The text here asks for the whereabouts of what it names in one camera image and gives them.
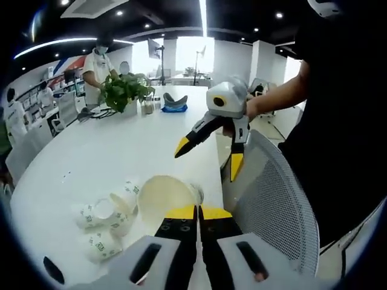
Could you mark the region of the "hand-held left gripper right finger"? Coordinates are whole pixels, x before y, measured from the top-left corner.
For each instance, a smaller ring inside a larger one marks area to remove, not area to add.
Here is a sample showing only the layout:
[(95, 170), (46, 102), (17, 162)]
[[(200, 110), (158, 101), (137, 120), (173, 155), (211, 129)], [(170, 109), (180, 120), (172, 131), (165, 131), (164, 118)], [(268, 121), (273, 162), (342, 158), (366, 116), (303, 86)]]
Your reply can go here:
[(242, 233), (222, 208), (198, 209), (203, 260), (212, 289), (295, 289), (296, 273), (280, 251)]

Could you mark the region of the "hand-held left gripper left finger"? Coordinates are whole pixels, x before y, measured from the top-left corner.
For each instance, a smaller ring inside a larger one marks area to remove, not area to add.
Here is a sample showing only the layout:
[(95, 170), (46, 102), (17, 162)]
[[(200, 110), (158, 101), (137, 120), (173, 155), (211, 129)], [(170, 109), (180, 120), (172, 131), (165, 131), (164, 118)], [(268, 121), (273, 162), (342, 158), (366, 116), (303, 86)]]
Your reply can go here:
[(198, 206), (169, 211), (154, 236), (143, 236), (91, 289), (187, 289), (197, 259)]

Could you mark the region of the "person's right hand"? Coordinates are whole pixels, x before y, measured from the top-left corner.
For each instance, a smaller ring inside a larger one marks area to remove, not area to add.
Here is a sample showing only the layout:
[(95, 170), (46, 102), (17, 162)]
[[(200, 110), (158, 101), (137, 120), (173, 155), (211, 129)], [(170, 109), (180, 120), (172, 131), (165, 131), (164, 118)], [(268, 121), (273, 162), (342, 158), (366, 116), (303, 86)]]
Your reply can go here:
[[(260, 111), (259, 111), (260, 103), (261, 103), (261, 96), (248, 99), (246, 116), (248, 116), (249, 122), (251, 122), (254, 118), (256, 118), (260, 114)], [(227, 137), (232, 137), (233, 135), (232, 124), (226, 124), (225, 126), (223, 126), (223, 135)]]

